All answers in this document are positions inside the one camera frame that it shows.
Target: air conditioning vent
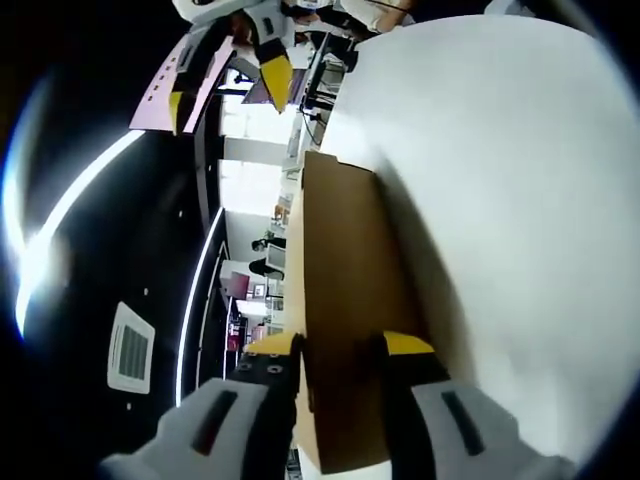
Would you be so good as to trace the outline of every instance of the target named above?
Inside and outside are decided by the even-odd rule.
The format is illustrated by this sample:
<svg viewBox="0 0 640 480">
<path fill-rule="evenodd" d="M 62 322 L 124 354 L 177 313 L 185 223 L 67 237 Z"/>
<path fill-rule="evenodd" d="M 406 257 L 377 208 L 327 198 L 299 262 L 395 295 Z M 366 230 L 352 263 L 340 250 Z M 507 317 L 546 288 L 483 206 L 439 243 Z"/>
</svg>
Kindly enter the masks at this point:
<svg viewBox="0 0 640 480">
<path fill-rule="evenodd" d="M 115 390 L 148 394 L 155 329 L 120 302 L 111 330 L 107 384 Z"/>
</svg>

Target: person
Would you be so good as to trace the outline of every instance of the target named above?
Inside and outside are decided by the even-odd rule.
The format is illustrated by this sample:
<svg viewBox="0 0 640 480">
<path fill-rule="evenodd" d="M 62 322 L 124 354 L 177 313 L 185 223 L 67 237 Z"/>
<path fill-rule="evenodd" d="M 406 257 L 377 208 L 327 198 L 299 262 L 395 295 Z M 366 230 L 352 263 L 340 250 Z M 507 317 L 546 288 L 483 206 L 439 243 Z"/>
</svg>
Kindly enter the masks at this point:
<svg viewBox="0 0 640 480">
<path fill-rule="evenodd" d="M 284 280 L 284 272 L 267 265 L 267 259 L 255 260 L 249 264 L 249 271 L 274 280 Z"/>
<path fill-rule="evenodd" d="M 489 0 L 340 0 L 349 15 L 377 33 L 398 25 L 484 13 Z"/>
<path fill-rule="evenodd" d="M 267 249 L 267 247 L 271 245 L 275 245 L 280 248 L 287 248 L 287 240 L 280 237 L 273 238 L 261 238 L 260 240 L 254 240 L 251 242 L 251 249 L 254 252 L 263 252 Z"/>
</svg>

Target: cardboard box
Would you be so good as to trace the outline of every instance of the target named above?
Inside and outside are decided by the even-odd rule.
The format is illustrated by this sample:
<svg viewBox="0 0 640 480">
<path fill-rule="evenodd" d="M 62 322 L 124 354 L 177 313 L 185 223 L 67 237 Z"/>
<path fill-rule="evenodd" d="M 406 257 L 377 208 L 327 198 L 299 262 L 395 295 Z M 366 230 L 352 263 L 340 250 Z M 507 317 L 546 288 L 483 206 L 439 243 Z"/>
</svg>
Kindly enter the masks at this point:
<svg viewBox="0 0 640 480">
<path fill-rule="evenodd" d="M 285 325 L 307 338 L 294 432 L 322 473 L 388 459 L 369 341 L 423 323 L 375 175 L 307 152 L 287 230 Z"/>
</svg>

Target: yellow tab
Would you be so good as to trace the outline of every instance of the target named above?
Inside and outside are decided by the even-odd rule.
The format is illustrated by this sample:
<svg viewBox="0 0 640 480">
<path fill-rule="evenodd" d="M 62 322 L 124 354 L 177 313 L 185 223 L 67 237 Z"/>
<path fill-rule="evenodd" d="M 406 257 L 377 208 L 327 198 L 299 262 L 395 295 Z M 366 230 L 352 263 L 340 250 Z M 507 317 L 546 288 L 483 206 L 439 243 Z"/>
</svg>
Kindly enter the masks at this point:
<svg viewBox="0 0 640 480">
<path fill-rule="evenodd" d="M 289 101 L 289 84 L 293 78 L 293 67 L 286 55 L 280 55 L 260 65 L 262 80 L 271 94 L 273 106 L 284 112 Z"/>
<path fill-rule="evenodd" d="M 389 355 L 410 355 L 413 353 L 432 353 L 433 347 L 424 340 L 412 335 L 397 332 L 384 332 Z"/>
<path fill-rule="evenodd" d="M 171 129 L 174 135 L 178 135 L 178 106 L 182 100 L 183 92 L 171 92 L 169 94 L 169 116 L 171 117 Z"/>
<path fill-rule="evenodd" d="M 266 355 L 289 355 L 291 353 L 291 342 L 293 342 L 293 337 L 295 336 L 295 333 L 289 332 L 276 333 L 247 345 L 245 351 Z"/>
</svg>

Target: desk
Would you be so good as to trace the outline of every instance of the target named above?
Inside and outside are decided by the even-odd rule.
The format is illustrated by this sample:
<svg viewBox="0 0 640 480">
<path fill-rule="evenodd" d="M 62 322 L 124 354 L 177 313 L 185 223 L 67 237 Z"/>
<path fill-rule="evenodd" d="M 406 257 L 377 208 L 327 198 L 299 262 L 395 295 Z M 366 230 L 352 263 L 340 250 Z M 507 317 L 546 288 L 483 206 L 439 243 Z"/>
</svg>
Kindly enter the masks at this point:
<svg viewBox="0 0 640 480">
<path fill-rule="evenodd" d="M 639 360 L 629 90 L 594 39 L 532 18 L 443 19 L 358 49 L 322 151 L 380 176 L 453 375 L 539 451 L 584 461 Z"/>
</svg>

